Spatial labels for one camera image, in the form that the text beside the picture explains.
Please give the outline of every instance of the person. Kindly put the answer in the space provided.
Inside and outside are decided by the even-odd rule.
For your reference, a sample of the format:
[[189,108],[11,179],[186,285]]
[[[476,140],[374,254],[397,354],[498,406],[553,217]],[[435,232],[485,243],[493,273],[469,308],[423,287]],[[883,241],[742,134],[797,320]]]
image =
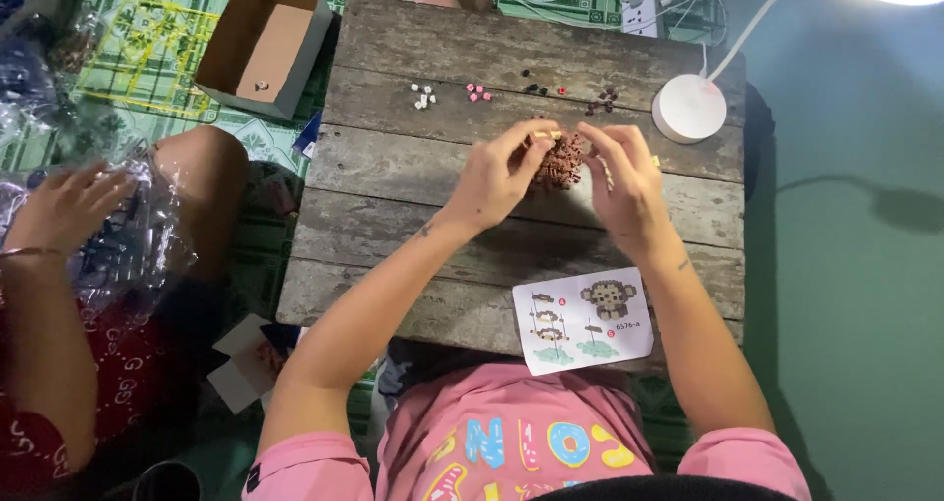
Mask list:
[[[193,353],[220,331],[217,290],[239,215],[248,160],[212,126],[160,140],[154,161],[176,181],[195,264],[133,331],[120,302],[89,318],[65,259],[131,191],[104,163],[53,173],[21,206],[0,249],[0,496],[54,489],[195,382]],[[14,252],[27,249],[25,252]]]
[[[577,130],[592,145],[584,162],[593,207],[613,243],[639,267],[672,386],[699,437],[672,475],[687,482],[666,485],[659,481],[667,475],[653,476],[638,409],[612,374],[532,376],[520,359],[460,367],[459,356],[450,354],[413,361],[453,372],[396,378],[402,393],[378,449],[372,493],[367,462],[350,438],[348,390],[449,256],[522,200],[550,142],[534,142],[518,168],[509,168],[513,151],[529,134],[557,129],[551,120],[524,121],[473,146],[447,204],[312,325],[277,378],[243,500],[609,498],[591,495],[600,485],[611,494],[616,489],[614,499],[701,499],[709,497],[693,493],[715,487],[753,493],[735,498],[810,498],[747,361],[669,220],[662,174],[642,134],[632,126],[586,123]],[[653,481],[687,494],[630,495]]]

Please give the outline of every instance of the hand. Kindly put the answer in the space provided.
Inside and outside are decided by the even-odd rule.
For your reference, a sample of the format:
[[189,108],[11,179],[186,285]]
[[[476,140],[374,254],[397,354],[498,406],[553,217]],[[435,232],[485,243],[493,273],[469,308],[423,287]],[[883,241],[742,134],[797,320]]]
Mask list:
[[[603,127],[581,123],[577,130],[593,144],[584,162],[593,176],[593,206],[620,250],[635,265],[650,265],[680,246],[662,200],[662,172],[635,126]],[[607,182],[606,168],[613,176]]]
[[46,177],[17,210],[4,248],[56,249],[63,257],[75,253],[137,185],[124,170],[96,181],[104,168],[105,162],[98,162]]
[[498,138],[473,146],[459,184],[440,214],[467,224],[475,234],[502,222],[524,198],[554,142],[535,141],[517,168],[509,167],[512,153],[529,134],[557,129],[557,123],[548,119],[521,121]]

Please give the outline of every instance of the lamp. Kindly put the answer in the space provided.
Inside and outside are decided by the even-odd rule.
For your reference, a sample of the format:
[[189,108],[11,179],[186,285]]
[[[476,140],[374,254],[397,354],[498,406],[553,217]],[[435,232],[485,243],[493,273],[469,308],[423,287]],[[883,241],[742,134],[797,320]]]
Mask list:
[[[879,0],[899,5],[932,5],[944,0]],[[728,116],[728,104],[724,95],[714,85],[714,80],[735,58],[750,32],[777,0],[767,0],[760,11],[754,14],[744,33],[737,39],[728,55],[707,78],[700,75],[679,75],[672,79],[656,95],[652,102],[652,117],[659,130],[678,143],[695,143],[721,130]]]

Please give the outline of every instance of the pink t-shirt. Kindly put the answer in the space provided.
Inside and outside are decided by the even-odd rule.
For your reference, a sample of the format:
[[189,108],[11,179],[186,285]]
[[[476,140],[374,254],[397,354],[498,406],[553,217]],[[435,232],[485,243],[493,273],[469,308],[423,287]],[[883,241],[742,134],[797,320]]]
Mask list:
[[[517,364],[450,374],[400,399],[378,449],[376,497],[354,443],[339,433],[315,432],[260,455],[242,499],[526,500],[581,482],[652,474],[635,403],[601,377],[535,377]],[[678,473],[736,479],[810,499],[786,446],[757,429],[704,435]]]

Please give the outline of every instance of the white round lamp base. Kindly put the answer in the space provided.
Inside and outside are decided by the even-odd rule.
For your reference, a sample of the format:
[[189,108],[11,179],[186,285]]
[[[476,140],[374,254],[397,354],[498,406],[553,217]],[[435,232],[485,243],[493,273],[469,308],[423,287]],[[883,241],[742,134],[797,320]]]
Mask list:
[[652,102],[652,117],[667,138],[695,143],[721,130],[728,103],[714,83],[698,75],[679,75],[666,83]]

